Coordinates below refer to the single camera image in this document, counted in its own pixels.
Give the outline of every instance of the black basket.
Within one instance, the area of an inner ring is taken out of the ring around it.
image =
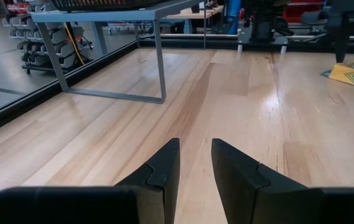
[[[168,0],[52,0],[59,11],[115,11],[139,9]]]

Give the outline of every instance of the red storage bin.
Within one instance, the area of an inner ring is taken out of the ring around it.
[[[323,5],[324,0],[292,0],[283,12],[283,17],[288,22],[300,22],[303,13],[319,11]]]

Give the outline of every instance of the gray metal table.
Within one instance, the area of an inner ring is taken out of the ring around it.
[[[199,4],[203,0],[173,0],[168,2],[163,2],[155,6],[132,11],[109,11],[109,12],[45,12],[40,14],[33,14],[32,19],[37,23],[37,27],[40,30],[41,36],[43,38],[44,44],[48,50],[48,55],[51,59],[52,66],[54,67],[55,74],[58,78],[59,84],[63,91],[68,93],[78,93],[84,95],[93,96],[104,96],[110,98],[118,98],[125,100],[136,100],[145,101],[151,103],[163,103],[165,100],[165,78],[164,78],[164,66],[163,66],[163,54],[162,45],[160,37],[160,26],[159,20],[165,16],[178,14],[181,10],[188,7],[192,7]],[[206,30],[206,17],[204,17],[205,25],[204,30]],[[98,91],[98,90],[86,90],[79,88],[71,88],[68,86],[65,74],[62,72],[60,62],[56,56],[54,45],[49,36],[49,31],[46,22],[93,22],[93,30],[95,34],[95,40],[98,49],[101,50],[102,55],[107,54],[105,37],[102,32],[100,22],[107,21],[134,21],[134,29],[137,40],[137,45],[139,47],[139,35],[137,29],[136,21],[153,21],[154,22],[154,38],[156,43],[156,53],[157,53],[157,65],[159,67],[159,79],[160,79],[160,89],[161,98],[152,96],[142,96],[142,95],[132,95],[127,93],[113,93],[108,91]],[[206,47],[206,33],[204,33],[204,48]]]

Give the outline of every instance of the wooden floor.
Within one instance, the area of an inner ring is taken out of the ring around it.
[[[0,189],[112,185],[181,141],[175,223],[226,223],[212,138],[308,186],[354,186],[354,86],[319,74],[332,54],[165,50],[167,99],[62,93],[0,128]],[[140,49],[77,86],[159,96],[156,53]]]

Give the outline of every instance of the yellow cable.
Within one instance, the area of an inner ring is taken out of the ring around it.
[[[83,65],[85,65],[84,60],[82,59],[82,56],[80,55],[80,51],[78,50],[75,42],[72,39],[72,35],[71,35],[70,31],[69,31],[69,28],[67,26],[65,26],[65,27],[66,27],[67,35],[69,36],[69,39],[72,42],[73,48],[75,49],[75,52],[76,52],[76,55],[77,55],[78,59],[80,60],[80,62]]]

